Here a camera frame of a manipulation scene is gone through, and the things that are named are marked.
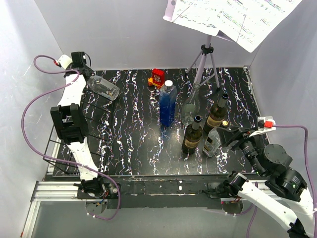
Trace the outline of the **clear square liquor bottle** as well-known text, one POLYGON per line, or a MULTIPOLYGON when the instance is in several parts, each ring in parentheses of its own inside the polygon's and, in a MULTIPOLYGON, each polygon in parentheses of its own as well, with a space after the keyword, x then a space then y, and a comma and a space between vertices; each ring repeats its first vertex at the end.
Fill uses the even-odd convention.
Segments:
POLYGON ((204 147, 203 147, 203 152, 208 156, 208 157, 213 157, 216 155, 217 151, 219 150, 219 147, 221 146, 221 141, 219 134, 217 132, 217 128, 226 128, 228 129, 229 123, 226 120, 223 120, 220 124, 220 126, 213 128, 209 133, 208 137, 205 141, 204 147))

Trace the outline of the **dark red wine bottle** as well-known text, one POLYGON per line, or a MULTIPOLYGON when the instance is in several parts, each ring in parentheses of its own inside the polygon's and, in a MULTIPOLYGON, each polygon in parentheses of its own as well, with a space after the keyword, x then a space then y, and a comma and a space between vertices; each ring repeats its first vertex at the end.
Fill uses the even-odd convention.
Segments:
POLYGON ((203 131, 209 133, 213 128, 220 126, 227 115, 228 94, 223 93, 218 102, 214 103, 210 109, 203 131))

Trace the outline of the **clear glass bottle top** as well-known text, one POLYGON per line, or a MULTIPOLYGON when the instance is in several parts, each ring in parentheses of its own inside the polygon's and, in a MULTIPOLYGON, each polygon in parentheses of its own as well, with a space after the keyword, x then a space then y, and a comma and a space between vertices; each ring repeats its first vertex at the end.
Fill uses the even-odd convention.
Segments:
POLYGON ((87 81, 87 85, 93 92, 111 101, 114 101, 120 92, 116 85, 97 75, 91 76, 87 81))

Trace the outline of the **green white wine bottle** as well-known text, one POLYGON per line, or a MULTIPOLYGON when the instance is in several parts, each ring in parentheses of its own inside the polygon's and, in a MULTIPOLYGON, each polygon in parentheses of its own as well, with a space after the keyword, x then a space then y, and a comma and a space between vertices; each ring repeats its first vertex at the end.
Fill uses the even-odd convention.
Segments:
POLYGON ((201 116, 195 116, 194 121, 186 127, 181 148, 183 153, 189 155, 195 153, 203 135, 203 129, 200 126, 201 121, 201 116))

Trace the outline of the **clear round glass bottle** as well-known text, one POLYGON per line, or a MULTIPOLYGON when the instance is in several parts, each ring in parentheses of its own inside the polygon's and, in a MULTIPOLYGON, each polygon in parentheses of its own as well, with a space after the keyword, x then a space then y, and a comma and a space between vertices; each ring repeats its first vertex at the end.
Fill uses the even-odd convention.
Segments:
POLYGON ((184 126, 188 126, 194 121, 194 117, 198 114, 200 109, 199 101, 200 84, 195 82, 190 96, 185 101, 181 111, 181 122, 184 126))

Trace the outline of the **blue clear vodka bottle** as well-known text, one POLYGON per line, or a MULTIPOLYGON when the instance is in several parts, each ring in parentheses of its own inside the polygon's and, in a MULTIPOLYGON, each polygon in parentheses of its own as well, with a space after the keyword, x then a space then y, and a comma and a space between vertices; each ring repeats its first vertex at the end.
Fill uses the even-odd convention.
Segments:
POLYGON ((170 126, 174 121, 177 89, 171 80, 167 80, 159 91, 160 123, 170 126))

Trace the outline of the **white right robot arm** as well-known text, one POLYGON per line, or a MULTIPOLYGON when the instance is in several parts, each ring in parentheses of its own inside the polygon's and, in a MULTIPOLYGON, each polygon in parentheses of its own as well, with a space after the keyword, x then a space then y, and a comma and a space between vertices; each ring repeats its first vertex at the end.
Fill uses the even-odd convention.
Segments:
POLYGON ((246 176, 233 172, 223 183, 224 192, 244 198, 277 221, 291 238, 315 238, 317 236, 317 196, 311 175, 306 182, 303 176, 291 168, 292 158, 278 144, 258 145, 256 136, 274 131, 279 126, 263 128, 218 128, 223 147, 235 144, 231 150, 240 149, 258 176, 265 177, 265 186, 287 205, 277 202, 255 186, 246 176))

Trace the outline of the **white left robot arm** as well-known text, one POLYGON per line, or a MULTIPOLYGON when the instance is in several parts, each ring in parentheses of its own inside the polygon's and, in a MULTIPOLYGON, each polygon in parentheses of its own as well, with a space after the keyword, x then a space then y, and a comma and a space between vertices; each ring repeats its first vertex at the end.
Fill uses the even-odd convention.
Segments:
POLYGON ((72 52, 70 57, 62 55, 57 61, 63 69, 76 71, 65 73, 67 87, 58 105, 51 108, 51 117, 57 136, 78 163, 79 188, 91 197, 101 198, 106 189, 96 173, 97 166, 88 147, 88 123, 80 106, 86 80, 93 75, 92 69, 87 66, 89 58, 85 52, 72 52))

